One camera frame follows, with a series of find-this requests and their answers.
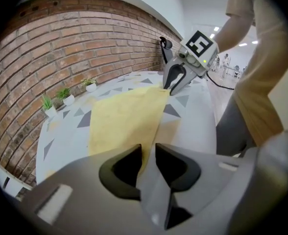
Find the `small green plant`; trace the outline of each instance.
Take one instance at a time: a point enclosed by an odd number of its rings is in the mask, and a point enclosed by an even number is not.
[[[91,84],[94,84],[96,83],[96,80],[91,78],[91,77],[88,77],[88,78],[84,78],[81,80],[81,83],[84,85],[84,86],[89,86]]]
[[[70,96],[70,89],[69,88],[64,88],[64,89],[58,91],[57,95],[56,95],[56,97],[59,100],[66,99],[68,96]]]
[[[42,107],[43,107],[44,111],[47,111],[51,107],[53,107],[53,104],[51,102],[51,98],[49,96],[47,96],[46,94],[42,95],[42,103],[43,103]]]

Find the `floor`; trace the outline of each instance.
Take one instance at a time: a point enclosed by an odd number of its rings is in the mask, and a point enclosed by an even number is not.
[[[209,76],[219,85],[234,88],[238,82],[238,78],[233,77],[233,74],[226,74],[225,78],[222,78],[221,72],[209,71]],[[209,92],[212,98],[212,104],[214,107],[214,115],[216,125],[219,122],[224,110],[227,107],[229,98],[232,95],[233,90],[228,90],[225,88],[220,88],[216,86],[209,78],[207,79],[207,84]]]

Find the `gray pants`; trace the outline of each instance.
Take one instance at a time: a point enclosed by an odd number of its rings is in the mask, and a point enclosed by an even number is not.
[[[219,155],[233,156],[241,153],[242,157],[247,149],[256,146],[233,97],[216,126],[216,136],[216,153]]]

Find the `beige shirt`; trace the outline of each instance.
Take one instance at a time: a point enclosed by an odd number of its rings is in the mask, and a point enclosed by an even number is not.
[[[270,0],[228,0],[226,14],[255,18],[258,44],[233,97],[260,146],[283,130],[268,94],[288,69],[288,26]]]

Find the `person's arm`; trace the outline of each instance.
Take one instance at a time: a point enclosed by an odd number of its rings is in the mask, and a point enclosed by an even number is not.
[[[219,52],[233,48],[247,35],[253,18],[243,18],[232,15],[220,32],[213,38],[219,47]]]
[[[230,19],[214,37],[219,52],[233,48],[248,33],[254,19],[253,0],[228,0],[226,14]]]

